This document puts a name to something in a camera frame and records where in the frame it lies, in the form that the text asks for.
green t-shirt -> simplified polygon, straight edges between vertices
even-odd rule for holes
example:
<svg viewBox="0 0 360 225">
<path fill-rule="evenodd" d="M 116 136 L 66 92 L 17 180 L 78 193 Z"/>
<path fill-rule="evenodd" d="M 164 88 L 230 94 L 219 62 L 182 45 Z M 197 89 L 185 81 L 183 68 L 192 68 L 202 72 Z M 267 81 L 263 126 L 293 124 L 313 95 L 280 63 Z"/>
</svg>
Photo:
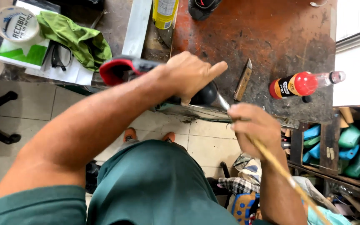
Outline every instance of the green t-shirt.
<svg viewBox="0 0 360 225">
<path fill-rule="evenodd" d="M 226 224 L 201 167 L 178 146 L 140 142 L 106 161 L 86 213 L 74 185 L 36 188 L 0 198 L 0 225 Z"/>
</svg>

man's right arm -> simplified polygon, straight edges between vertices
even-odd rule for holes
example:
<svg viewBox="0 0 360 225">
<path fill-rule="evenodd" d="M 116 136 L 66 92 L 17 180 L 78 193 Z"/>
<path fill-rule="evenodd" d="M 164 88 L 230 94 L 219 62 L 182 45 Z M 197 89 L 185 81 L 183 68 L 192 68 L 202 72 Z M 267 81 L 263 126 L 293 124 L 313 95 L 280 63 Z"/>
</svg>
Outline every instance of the man's right arm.
<svg viewBox="0 0 360 225">
<path fill-rule="evenodd" d="M 260 209 L 265 221 L 278 225 L 306 224 L 306 214 L 298 193 L 262 156 L 246 134 L 259 139 L 288 171 L 286 154 L 281 149 L 280 124 L 261 108 L 251 104 L 232 105 L 228 114 L 238 120 L 232 124 L 241 150 L 261 159 Z"/>
</svg>

black eyeglasses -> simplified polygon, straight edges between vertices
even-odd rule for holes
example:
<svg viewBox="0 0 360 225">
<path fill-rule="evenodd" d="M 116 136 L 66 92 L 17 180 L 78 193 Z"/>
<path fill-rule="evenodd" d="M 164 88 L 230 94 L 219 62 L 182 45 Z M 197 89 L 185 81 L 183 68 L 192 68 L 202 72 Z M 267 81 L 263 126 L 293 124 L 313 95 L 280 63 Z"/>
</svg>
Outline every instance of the black eyeglasses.
<svg viewBox="0 0 360 225">
<path fill-rule="evenodd" d="M 61 43 L 53 41 L 53 54 L 51 57 L 52 68 L 60 67 L 62 71 L 66 71 L 66 67 L 72 60 L 72 51 Z"/>
</svg>

workbench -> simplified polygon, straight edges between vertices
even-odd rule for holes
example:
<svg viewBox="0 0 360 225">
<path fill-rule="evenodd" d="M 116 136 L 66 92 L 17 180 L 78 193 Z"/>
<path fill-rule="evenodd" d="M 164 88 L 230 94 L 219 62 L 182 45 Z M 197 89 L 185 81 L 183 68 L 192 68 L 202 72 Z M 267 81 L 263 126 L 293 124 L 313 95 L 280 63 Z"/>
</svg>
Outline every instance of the workbench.
<svg viewBox="0 0 360 225">
<path fill-rule="evenodd" d="M 222 1 L 206 21 L 197 22 L 188 14 L 188 1 L 180 0 L 171 48 L 159 34 L 165 33 L 167 40 L 167 30 L 158 31 L 150 20 L 142 58 L 166 62 L 170 55 L 188 50 L 212 64 L 226 61 L 228 70 L 215 81 L 229 103 L 234 103 L 238 80 L 251 58 L 253 72 L 242 101 L 278 117 L 328 123 L 332 118 L 332 86 L 318 89 L 310 103 L 303 103 L 298 97 L 275 100 L 268 91 L 269 83 L 276 78 L 334 69 L 336 0 L 319 8 L 309 2 Z M 11 4 L 12 0 L 0 0 L 0 8 Z M 106 0 L 106 14 L 95 27 L 103 33 L 114 56 L 121 53 L 131 6 L 131 0 Z M 62 14 L 90 27 L 100 12 L 82 6 L 62 6 Z M 25 74 L 23 68 L 12 65 L 6 65 L 0 80 L 64 84 Z M 98 73 L 94 73 L 92 85 L 103 85 Z"/>
</svg>

long wooden stick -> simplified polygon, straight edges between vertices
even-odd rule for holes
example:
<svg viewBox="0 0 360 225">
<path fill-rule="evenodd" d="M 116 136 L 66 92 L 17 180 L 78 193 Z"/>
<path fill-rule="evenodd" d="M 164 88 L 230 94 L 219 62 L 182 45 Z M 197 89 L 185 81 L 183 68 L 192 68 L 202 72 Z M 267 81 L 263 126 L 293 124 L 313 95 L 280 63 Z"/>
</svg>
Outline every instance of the long wooden stick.
<svg viewBox="0 0 360 225">
<path fill-rule="evenodd" d="M 259 149 L 259 151 L 262 153 L 262 155 L 266 158 L 267 161 L 269 161 L 274 168 L 282 175 L 288 183 L 291 185 L 291 187 L 294 188 L 294 190 L 301 196 L 301 198 L 310 206 L 313 211 L 316 213 L 316 215 L 320 218 L 320 220 L 325 225 L 332 225 L 326 217 L 319 211 L 316 204 L 310 199 L 310 197 L 307 196 L 307 194 L 302 190 L 302 188 L 294 181 L 291 174 L 287 172 L 280 164 L 280 162 L 276 159 L 276 157 L 273 156 L 273 154 L 266 149 L 266 146 L 262 144 L 261 141 L 251 138 L 247 135 L 247 138 L 251 141 L 251 143 Z"/>
</svg>

